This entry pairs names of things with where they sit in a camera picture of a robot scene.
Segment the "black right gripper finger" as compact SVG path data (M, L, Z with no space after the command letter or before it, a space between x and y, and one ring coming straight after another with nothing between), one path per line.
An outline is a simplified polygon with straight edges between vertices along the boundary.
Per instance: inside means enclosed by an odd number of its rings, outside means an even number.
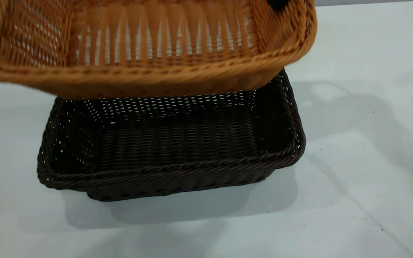
M267 0L267 4L273 9L273 10L284 10L284 8L287 6L289 0Z

